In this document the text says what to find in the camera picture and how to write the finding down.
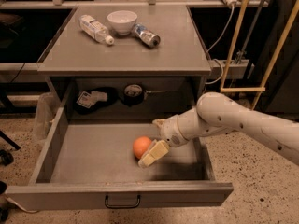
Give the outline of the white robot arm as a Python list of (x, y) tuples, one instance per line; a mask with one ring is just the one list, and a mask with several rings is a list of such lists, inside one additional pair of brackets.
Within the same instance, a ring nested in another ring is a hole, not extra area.
[(299, 164), (299, 123), (245, 108), (227, 96), (208, 92), (196, 107), (168, 119), (156, 119), (160, 138), (151, 143), (138, 165), (147, 168), (165, 156), (172, 147), (180, 147), (194, 138), (239, 131)]

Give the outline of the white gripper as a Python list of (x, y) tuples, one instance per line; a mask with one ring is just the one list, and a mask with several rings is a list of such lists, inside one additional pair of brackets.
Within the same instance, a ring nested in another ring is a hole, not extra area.
[(188, 143), (188, 140), (179, 130), (178, 115), (169, 119), (155, 119), (152, 124), (160, 129), (160, 136), (163, 140), (152, 141), (149, 148), (138, 161), (138, 166), (141, 168), (150, 167), (157, 160), (165, 156), (169, 152), (170, 147), (181, 147)]

